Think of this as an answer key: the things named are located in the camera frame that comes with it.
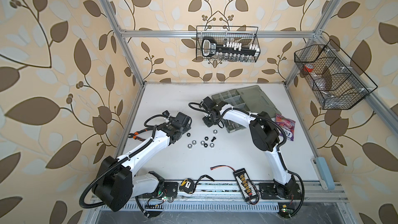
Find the grey compartment organizer box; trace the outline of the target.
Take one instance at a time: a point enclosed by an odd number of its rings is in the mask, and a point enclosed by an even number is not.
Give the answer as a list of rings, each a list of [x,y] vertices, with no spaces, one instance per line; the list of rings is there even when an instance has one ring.
[[[224,91],[212,95],[211,99],[216,104],[223,101],[247,112],[266,112],[271,118],[275,118],[277,114],[281,114],[274,103],[259,86],[250,86]]]

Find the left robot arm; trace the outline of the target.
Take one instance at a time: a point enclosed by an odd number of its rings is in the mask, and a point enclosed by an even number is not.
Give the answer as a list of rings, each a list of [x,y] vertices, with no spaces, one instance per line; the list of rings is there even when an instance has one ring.
[[[107,206],[112,211],[121,210],[132,197],[160,193],[164,178],[154,171],[138,176],[137,172],[156,154],[178,141],[191,129],[192,119],[179,112],[175,117],[168,111],[159,115],[165,118],[161,124],[144,122],[151,136],[134,149],[117,158],[105,158],[96,178],[86,187],[79,198],[82,208]]]

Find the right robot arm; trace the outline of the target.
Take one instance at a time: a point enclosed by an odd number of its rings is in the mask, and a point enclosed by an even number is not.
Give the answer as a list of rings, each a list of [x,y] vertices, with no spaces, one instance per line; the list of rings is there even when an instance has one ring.
[[[216,103],[210,97],[199,103],[199,110],[206,114],[203,121],[208,127],[230,120],[248,128],[254,145],[264,152],[271,167],[275,195],[281,199],[305,199],[302,179],[287,169],[280,151],[287,141],[286,134],[266,112],[250,113],[226,102]]]

